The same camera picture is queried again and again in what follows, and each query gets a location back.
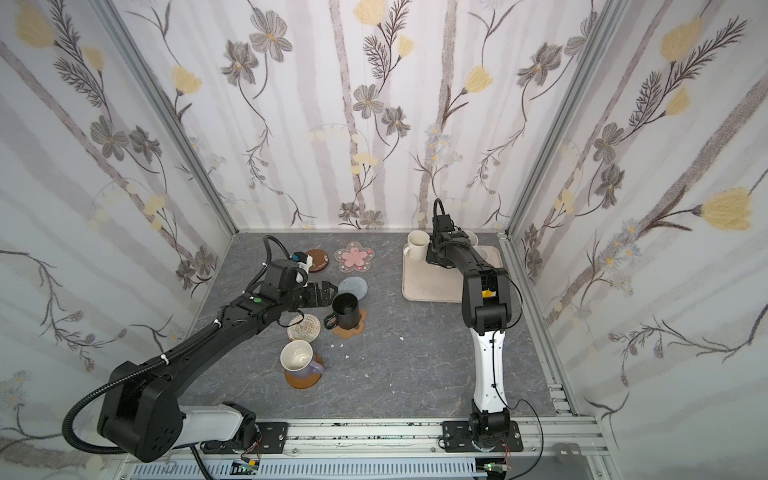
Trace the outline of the black mug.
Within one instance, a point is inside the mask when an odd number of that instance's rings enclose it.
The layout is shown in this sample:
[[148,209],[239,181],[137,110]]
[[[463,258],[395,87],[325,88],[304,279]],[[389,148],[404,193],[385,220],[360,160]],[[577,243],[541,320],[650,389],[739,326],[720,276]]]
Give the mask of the black mug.
[[333,299],[331,313],[323,319],[323,325],[328,330],[352,330],[358,327],[361,318],[358,298],[352,293],[341,293]]

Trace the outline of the woven multicolour round coaster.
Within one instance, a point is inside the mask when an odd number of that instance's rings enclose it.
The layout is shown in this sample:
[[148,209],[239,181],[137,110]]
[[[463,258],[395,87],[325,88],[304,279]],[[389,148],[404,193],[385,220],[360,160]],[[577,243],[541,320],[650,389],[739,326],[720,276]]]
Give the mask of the woven multicolour round coaster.
[[313,314],[299,314],[289,321],[287,335],[290,341],[302,340],[312,343],[322,330],[320,320]]

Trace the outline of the dark brown round coaster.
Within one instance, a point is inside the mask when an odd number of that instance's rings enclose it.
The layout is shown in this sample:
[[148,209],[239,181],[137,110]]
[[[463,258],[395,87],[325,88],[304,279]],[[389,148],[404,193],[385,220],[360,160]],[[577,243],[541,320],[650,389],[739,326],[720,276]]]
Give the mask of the dark brown round coaster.
[[309,272],[316,273],[324,270],[329,265],[329,255],[321,249],[306,251],[307,261],[310,262]]

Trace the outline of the grey round felt coaster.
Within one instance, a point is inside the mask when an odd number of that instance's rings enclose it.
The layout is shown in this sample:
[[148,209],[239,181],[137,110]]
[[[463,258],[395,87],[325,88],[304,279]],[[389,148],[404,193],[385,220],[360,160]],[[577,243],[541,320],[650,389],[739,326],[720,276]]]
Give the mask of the grey round felt coaster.
[[365,298],[369,290],[367,281],[360,276],[348,277],[338,285],[338,294],[352,294],[357,300]]

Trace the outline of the brown paw print coaster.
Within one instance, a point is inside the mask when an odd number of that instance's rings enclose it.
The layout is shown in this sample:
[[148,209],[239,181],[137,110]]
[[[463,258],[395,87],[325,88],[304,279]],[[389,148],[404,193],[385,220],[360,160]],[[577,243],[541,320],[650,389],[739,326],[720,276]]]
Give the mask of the brown paw print coaster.
[[345,340],[350,339],[354,336],[361,335],[365,330],[365,322],[366,322],[368,313],[365,309],[362,309],[360,311],[360,314],[361,314],[361,319],[356,327],[352,329],[343,329],[341,327],[335,327],[334,329],[331,330],[331,333]]

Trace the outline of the pink flower coaster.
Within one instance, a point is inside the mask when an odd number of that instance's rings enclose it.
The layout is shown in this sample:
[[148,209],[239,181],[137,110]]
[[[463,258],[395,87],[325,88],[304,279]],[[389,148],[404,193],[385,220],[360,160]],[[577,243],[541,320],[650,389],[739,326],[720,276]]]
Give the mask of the pink flower coaster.
[[372,248],[364,247],[357,241],[350,242],[334,253],[338,269],[344,274],[368,272],[374,257],[375,251]]

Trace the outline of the lavender mug white inside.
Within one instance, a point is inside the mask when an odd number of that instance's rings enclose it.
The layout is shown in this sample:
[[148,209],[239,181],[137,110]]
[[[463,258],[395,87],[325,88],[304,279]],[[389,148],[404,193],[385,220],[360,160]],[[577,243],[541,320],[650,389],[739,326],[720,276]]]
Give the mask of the lavender mug white inside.
[[312,345],[305,340],[293,340],[285,345],[279,360],[285,372],[298,379],[325,372],[325,367],[316,360]]

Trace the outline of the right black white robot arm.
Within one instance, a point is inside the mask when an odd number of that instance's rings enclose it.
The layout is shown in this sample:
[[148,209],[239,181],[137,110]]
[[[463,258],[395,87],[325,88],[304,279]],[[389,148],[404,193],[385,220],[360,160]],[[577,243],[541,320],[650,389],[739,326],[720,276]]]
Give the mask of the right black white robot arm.
[[510,405],[504,389],[503,345],[506,332],[522,317],[513,315],[512,295],[520,289],[503,267],[483,259],[467,232],[459,227],[436,200],[426,261],[461,274],[461,313],[474,349],[475,389],[468,430],[474,448],[504,449],[504,455],[520,452],[523,444],[514,438]]

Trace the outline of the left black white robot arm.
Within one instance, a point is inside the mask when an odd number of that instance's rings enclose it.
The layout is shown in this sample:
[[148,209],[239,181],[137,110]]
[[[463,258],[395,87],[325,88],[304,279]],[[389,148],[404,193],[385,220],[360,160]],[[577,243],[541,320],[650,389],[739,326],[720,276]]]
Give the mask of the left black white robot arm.
[[250,449],[263,437],[252,411],[232,402],[183,407],[179,398],[202,373],[278,323],[283,313],[331,305],[338,288],[309,281],[309,259],[288,251],[278,259],[268,256],[242,293],[222,305],[205,328],[140,365],[119,365],[106,384],[64,416],[64,440],[82,452],[130,454],[145,463],[206,442]]

